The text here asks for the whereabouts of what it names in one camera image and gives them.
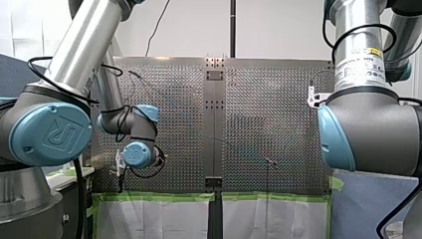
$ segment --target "black cable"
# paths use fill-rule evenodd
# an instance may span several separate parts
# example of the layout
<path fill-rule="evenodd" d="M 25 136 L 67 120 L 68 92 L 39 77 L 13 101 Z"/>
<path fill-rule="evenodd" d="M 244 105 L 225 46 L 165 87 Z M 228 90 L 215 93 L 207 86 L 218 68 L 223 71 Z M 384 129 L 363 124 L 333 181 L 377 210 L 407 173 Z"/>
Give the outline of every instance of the black cable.
<path fill-rule="evenodd" d="M 109 65 L 106 65 L 106 64 L 102 64 L 102 67 L 109 68 L 109 69 L 117 71 L 117 74 L 115 74 L 117 77 L 123 76 L 123 70 L 120 69 L 120 68 L 117 68 L 117 67 L 114 67 L 114 66 L 109 66 Z"/>
<path fill-rule="evenodd" d="M 53 82 L 52 80 L 50 80 L 50 79 L 48 79 L 46 76 L 44 76 L 42 73 L 40 73 L 36 68 L 35 68 L 35 66 L 34 66 L 34 62 L 38 62 L 38 61 L 45 61 L 45 60 L 52 60 L 53 59 L 53 57 L 36 57 L 36 58 L 31 58 L 30 60 L 28 60 L 28 67 L 29 67 L 29 69 L 35 74 L 35 75 L 37 75 L 39 78 L 41 78 L 41 79 L 43 79 L 44 81 L 46 81 L 48 84 L 50 84 L 50 85 L 52 85 L 53 87 L 55 87 L 55 88 L 57 88 L 59 91 L 61 91 L 61 92 L 63 92 L 63 93 L 65 93 L 65 94 L 67 94 L 67 95 L 70 95 L 70 96 L 72 96 L 72 97 L 75 97 L 75 98 L 78 98 L 78 99 L 80 99 L 80 100 L 83 100 L 83 101 L 87 101 L 89 104 L 98 104 L 99 102 L 98 101 L 93 101 L 93 100 L 91 100 L 91 99 L 89 99 L 89 98 L 86 98 L 86 97 L 83 97 L 83 96 L 80 96 L 80 95 L 78 95 L 78 94 L 75 94 L 75 93 L 73 93 L 73 92 L 70 92 L 70 91 L 68 91 L 68 90 L 66 90 L 66 89 L 64 89 L 64 88 L 62 88 L 62 87 L 60 87 L 59 85 L 57 85 L 55 82 Z M 116 74 L 118 77 L 119 76 L 121 76 L 121 75 L 123 75 L 123 71 L 121 70 L 121 69 L 119 69 L 119 68 L 117 68 L 117 67 L 113 67 L 113 66 L 108 66 L 108 65 L 104 65 L 104 64 L 102 64 L 102 67 L 105 67 L 105 68 L 109 68 L 109 69 L 113 69 L 113 70 L 116 70 L 116 71 L 118 71 L 118 74 Z"/>
<path fill-rule="evenodd" d="M 85 222 L 85 186 L 84 186 L 84 177 L 82 175 L 82 168 L 79 162 L 79 159 L 74 160 L 75 172 L 77 174 L 77 184 L 78 184 L 78 227 L 76 238 L 83 238 L 84 232 L 84 222 Z"/>
<path fill-rule="evenodd" d="M 13 106 L 15 106 L 17 101 L 18 101 L 17 99 L 9 100 L 9 101 L 6 101 L 6 102 L 0 104 L 0 111 L 12 108 Z"/>
<path fill-rule="evenodd" d="M 236 1 L 230 1 L 230 58 L 236 58 Z"/>
<path fill-rule="evenodd" d="M 117 132 L 115 133 L 115 142 L 121 142 L 126 138 L 126 134 L 121 131 L 121 127 L 126 122 L 127 116 L 131 112 L 131 107 L 129 105 L 125 105 L 124 108 L 127 109 L 126 112 L 120 114 L 117 119 Z"/>
<path fill-rule="evenodd" d="M 394 47 L 395 43 L 397 42 L 397 34 L 394 32 L 394 30 L 392 28 L 390 28 L 389 26 L 384 25 L 384 24 L 380 24 L 380 23 L 365 24 L 365 25 L 361 25 L 361 26 L 358 26 L 358 27 L 354 27 L 354 28 L 346 31 L 345 33 L 343 33 L 338 38 L 338 40 L 335 42 L 334 46 L 332 47 L 332 52 L 331 52 L 331 60 L 332 60 L 332 63 L 335 64 L 335 52 L 336 52 L 338 46 L 340 45 L 340 43 L 346 37 L 348 37 L 354 31 L 357 31 L 357 30 L 362 29 L 362 28 L 371 28 L 371 27 L 376 27 L 376 28 L 381 28 L 381 29 L 387 30 L 391 34 L 391 36 L 393 38 L 392 39 L 392 42 L 391 42 L 391 45 L 388 48 L 386 48 L 383 52 L 386 53 L 386 52 L 390 51 Z"/>
<path fill-rule="evenodd" d="M 399 98 L 398 99 L 399 102 L 412 102 L 412 103 L 417 103 L 419 105 L 422 106 L 422 100 L 419 99 L 414 99 L 414 98 Z"/>
<path fill-rule="evenodd" d="M 123 183 L 124 183 L 124 177 L 126 176 L 126 172 L 127 172 L 127 166 L 124 168 L 123 173 L 118 177 L 118 192 L 117 193 L 123 192 Z"/>
<path fill-rule="evenodd" d="M 409 204 L 409 202 L 411 202 L 413 198 L 415 198 L 416 195 L 418 195 L 421 189 L 422 189 L 422 179 L 419 178 L 418 185 L 413 189 L 413 191 L 410 192 L 410 194 L 406 198 L 404 198 L 404 200 L 401 201 L 400 204 L 398 204 L 390 213 L 388 213 L 388 215 L 385 216 L 384 219 L 382 219 L 381 222 L 378 224 L 378 226 L 376 227 L 376 234 L 378 235 L 379 238 L 384 239 L 384 236 L 382 235 L 382 230 L 384 229 L 384 226 L 395 215 L 397 215 L 397 213 L 399 213 L 407 204 Z"/>
<path fill-rule="evenodd" d="M 161 22 L 161 19 L 162 19 L 162 17 L 164 16 L 165 10 L 167 10 L 167 6 L 168 6 L 168 4 L 169 4 L 169 3 L 170 3 L 170 0 L 167 0 L 167 2 L 165 3 L 164 9 L 162 10 L 161 15 L 159 16 L 158 21 L 157 21 L 157 23 L 156 23 L 156 25 L 155 25 L 154 32 L 153 32 L 153 33 L 152 33 L 152 35 L 149 37 L 149 40 L 148 40 L 148 46 L 146 47 L 145 57 L 147 57 L 147 56 L 148 56 L 148 53 L 149 53 L 149 48 L 150 48 L 150 46 L 151 46 L 151 41 L 152 41 L 152 38 L 154 38 L 155 33 L 156 33 L 156 32 L 157 32 L 157 30 L 158 30 L 159 23 Z"/>
<path fill-rule="evenodd" d="M 136 83 L 133 81 L 133 78 L 131 77 L 131 74 L 129 74 L 129 79 L 130 79 L 130 81 L 132 83 L 132 91 L 130 92 L 130 95 L 129 96 L 127 96 L 126 98 L 124 98 L 124 102 L 125 103 L 128 103 L 129 102 L 129 99 L 131 97 L 133 97 L 134 93 L 136 92 Z"/>
<path fill-rule="evenodd" d="M 326 36 L 326 21 L 328 19 L 328 8 L 329 8 L 329 1 L 325 1 L 325 6 L 323 8 L 323 18 L 322 18 L 322 35 L 323 35 L 323 40 L 326 42 L 326 44 L 333 48 L 334 45 L 329 41 L 328 37 Z"/>
<path fill-rule="evenodd" d="M 130 171 L 133 173 L 133 175 L 135 175 L 135 176 L 137 176 L 137 177 L 140 177 L 140 178 L 144 178 L 144 179 L 146 179 L 146 178 L 151 178 L 151 177 L 156 176 L 156 175 L 157 175 L 157 174 L 158 174 L 158 173 L 162 170 L 162 168 L 164 168 L 165 161 L 166 161 L 166 159 L 165 159 L 165 155 L 164 155 L 164 152 L 163 152 L 163 150 L 161 150 L 161 148 L 159 148 L 157 145 L 156 145 L 155 147 L 158 149 L 159 156 L 160 156 L 160 157 L 161 157 L 161 159 L 162 159 L 161 166 L 158 168 L 158 170 L 156 170 L 154 173 L 152 173 L 152 174 L 150 174 L 150 175 L 147 175 L 147 176 L 142 176 L 142 175 L 138 174 L 137 172 L 135 172 L 135 171 L 133 170 L 133 168 L 132 168 L 132 167 L 130 167 L 129 169 L 130 169 Z"/>

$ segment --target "pegboard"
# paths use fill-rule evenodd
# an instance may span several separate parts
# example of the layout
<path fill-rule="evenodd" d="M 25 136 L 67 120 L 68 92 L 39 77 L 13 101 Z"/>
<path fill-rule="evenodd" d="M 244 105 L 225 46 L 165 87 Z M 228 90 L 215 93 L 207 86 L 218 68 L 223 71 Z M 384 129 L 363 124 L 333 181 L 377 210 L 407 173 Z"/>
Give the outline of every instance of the pegboard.
<path fill-rule="evenodd" d="M 159 108 L 157 145 L 167 154 L 162 171 L 142 179 L 126 174 L 126 190 L 162 192 L 203 192 L 203 59 L 166 60 L 121 58 L 115 64 L 124 71 L 119 84 L 128 105 L 150 104 Z M 142 79 L 129 74 L 134 71 Z M 99 111 L 93 115 L 96 119 Z M 116 143 L 114 135 L 98 132 L 100 156 L 96 168 L 95 191 L 117 191 L 117 178 L 110 172 L 118 149 L 127 140 Z M 142 169 L 151 174 L 155 169 Z"/>
<path fill-rule="evenodd" d="M 311 80 L 317 93 L 332 92 L 333 74 L 316 75 L 328 69 L 322 61 L 226 61 L 223 190 L 326 193 L 329 170 L 307 97 Z"/>
<path fill-rule="evenodd" d="M 330 67 L 329 62 L 225 59 L 210 72 L 213 68 L 202 58 L 114 60 L 124 71 L 119 83 L 125 102 L 160 108 L 157 144 L 168 154 L 166 166 L 154 178 L 140 179 L 129 172 L 125 189 L 203 192 L 205 176 L 217 175 L 223 177 L 226 191 L 328 190 L 330 172 L 320 157 L 317 111 L 308 107 L 307 97 L 311 78 Z M 213 78 L 217 70 L 224 77 L 211 83 L 207 76 Z M 318 93 L 332 91 L 330 74 L 313 80 Z M 98 108 L 92 112 L 96 119 Z M 127 142 L 115 143 L 114 135 L 96 133 L 94 191 L 117 191 L 117 178 L 110 171 L 115 152 Z M 266 158 L 280 166 L 268 170 L 268 180 Z"/>

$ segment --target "robotic arm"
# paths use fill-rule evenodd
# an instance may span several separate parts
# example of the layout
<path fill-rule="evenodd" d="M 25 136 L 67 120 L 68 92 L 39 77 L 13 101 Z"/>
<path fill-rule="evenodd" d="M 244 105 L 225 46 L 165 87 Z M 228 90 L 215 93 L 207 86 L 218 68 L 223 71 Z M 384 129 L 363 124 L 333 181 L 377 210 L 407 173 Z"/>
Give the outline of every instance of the robotic arm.
<path fill-rule="evenodd" d="M 126 108 L 112 70 L 108 46 L 120 21 L 136 3 L 132 0 L 87 0 L 75 16 L 45 73 L 45 80 L 25 87 L 13 108 L 0 112 L 0 164 L 61 165 L 75 159 L 92 136 L 85 101 L 93 81 L 100 88 L 101 130 L 130 134 L 123 151 L 129 166 L 144 168 L 158 157 L 154 147 L 158 109 Z"/>
<path fill-rule="evenodd" d="M 409 78 L 409 60 L 403 55 L 413 50 L 421 33 L 422 2 L 389 3 L 398 37 L 385 58 L 378 27 L 349 30 L 379 25 L 386 0 L 327 4 L 340 42 L 335 49 L 334 93 L 318 111 L 323 160 L 349 171 L 422 176 L 422 110 L 400 106 L 399 97 L 386 88 L 387 81 Z M 389 37 L 386 45 L 392 42 Z"/>

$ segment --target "gray joint housing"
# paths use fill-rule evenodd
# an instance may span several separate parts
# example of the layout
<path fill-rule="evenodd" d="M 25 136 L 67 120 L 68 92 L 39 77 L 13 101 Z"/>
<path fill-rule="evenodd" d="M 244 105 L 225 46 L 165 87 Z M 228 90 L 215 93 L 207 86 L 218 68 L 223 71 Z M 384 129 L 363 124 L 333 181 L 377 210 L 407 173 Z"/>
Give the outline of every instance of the gray joint housing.
<path fill-rule="evenodd" d="M 381 91 L 390 94 L 337 93 L 327 105 L 346 135 L 356 170 L 414 175 L 420 151 L 419 118 L 413 107 L 400 106 L 393 92 Z"/>
<path fill-rule="evenodd" d="M 104 131 L 110 134 L 129 134 L 130 141 L 141 141 L 148 146 L 153 158 L 156 157 L 154 145 L 156 131 L 151 125 L 155 122 L 150 122 L 148 119 L 138 115 L 135 112 L 129 111 L 127 117 L 124 119 L 126 109 L 119 109 L 117 111 L 102 112 L 101 124 Z"/>

